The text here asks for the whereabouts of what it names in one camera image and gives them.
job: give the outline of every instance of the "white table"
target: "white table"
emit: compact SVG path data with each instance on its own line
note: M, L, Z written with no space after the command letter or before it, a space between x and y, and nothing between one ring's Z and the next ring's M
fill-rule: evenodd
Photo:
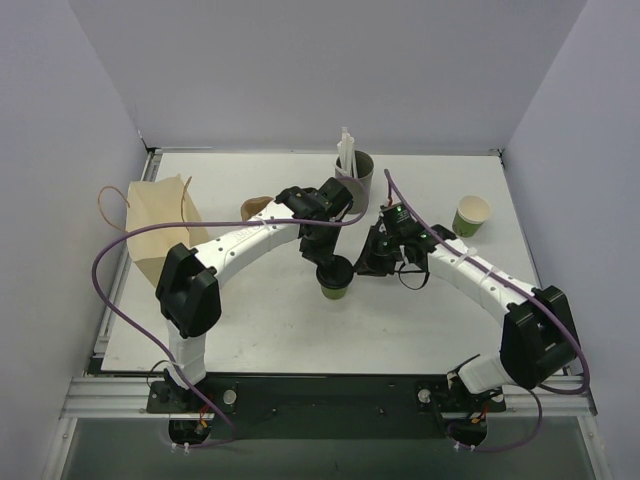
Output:
M320 187L333 174L335 156L165 153L156 179L193 176L189 191L203 219L239 219L247 198L275 196L292 185ZM369 212L359 224L342 229L336 253L352 262L360 254L386 198L386 167L431 224L450 228L461 197L485 197L493 216L467 244L516 278L536 283L497 157L375 155L374 161ZM432 277L423 290L414 292L397 277L356 277L343 299L331 301L320 292L315 265L301 258L298 247L292 242L274 250L225 285L222 318L207 337L208 371L438 374L477 353L499 349L497 323L445 282ZM167 341L154 289L135 265L119 304ZM148 371L162 358L155 345L118 318L102 369Z

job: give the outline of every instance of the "white wall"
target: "white wall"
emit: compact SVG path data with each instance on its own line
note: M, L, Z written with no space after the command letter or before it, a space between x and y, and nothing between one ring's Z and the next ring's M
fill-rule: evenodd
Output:
M100 313L89 270L115 233L102 185L145 150L64 0L0 7L0 478L39 478ZM122 219L124 208L107 202ZM113 261L102 270L107 283Z
M585 0L70 3L148 145L484 153Z
M506 149L543 284L591 360L615 478L640 471L640 3L589 0Z

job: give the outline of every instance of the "brown paper bag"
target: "brown paper bag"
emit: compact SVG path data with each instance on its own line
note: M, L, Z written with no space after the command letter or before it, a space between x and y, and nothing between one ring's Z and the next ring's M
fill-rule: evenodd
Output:
M260 213L273 200L272 197L256 197L245 200L240 206L240 218L246 222L251 217Z
M147 225L168 222L200 222L200 214L180 176L158 182L131 182L127 194L128 232ZM163 228L131 237L127 248L131 260L156 287L164 259L171 247L184 243L191 248L208 242L203 227Z

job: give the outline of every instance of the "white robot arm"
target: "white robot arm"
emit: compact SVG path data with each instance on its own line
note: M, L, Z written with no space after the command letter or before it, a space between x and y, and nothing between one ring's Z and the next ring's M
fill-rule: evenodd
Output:
M269 203L262 212L250 220L261 221L269 218L292 218L293 212L285 205ZM244 267L280 245L298 238L300 225L264 223L255 227L229 232L221 237L197 246L195 258L208 268L215 270L218 288ZM169 330L169 350L175 355L177 365L187 379L196 384L207 371L204 366L205 340L207 333L196 337L182 337L178 326L167 319ZM188 388L176 374L174 365L169 366L171 378L182 388Z
M452 253L430 235L402 203L383 207L354 268L360 275L385 276L397 272L399 262L415 264L426 275L436 275L465 293L498 322L503 331L500 351L469 359L450 372L450 378L461 381L471 394L509 384L531 389L575 358L572 347L543 312L466 261L467 257L542 302L576 338L571 311L560 290L548 287L541 291L521 282L479 257L446 228L432 228L462 255Z
M179 367L192 384L206 376L205 342L208 330L222 314L220 289L233 275L274 248L301 238L302 257L317 265L317 277L325 288L344 288L353 278L353 267L333 251L340 233L335 226L273 223L273 220L334 221L349 208L351 193L334 178L319 189L292 187L251 220L255 226L236 230L187 249L183 244L168 253L156 289L167 319L169 350L175 364L168 368L172 381L188 385L176 373Z

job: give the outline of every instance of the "bolt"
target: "bolt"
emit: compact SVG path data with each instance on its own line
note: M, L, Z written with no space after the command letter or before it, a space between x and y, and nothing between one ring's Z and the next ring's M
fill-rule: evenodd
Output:
M423 388L418 392L418 400L420 400L420 403L429 403L431 401L430 397L431 392L426 388Z
M222 401L227 405L233 405L236 403L236 399L238 398L238 394L233 390L227 390L222 394Z

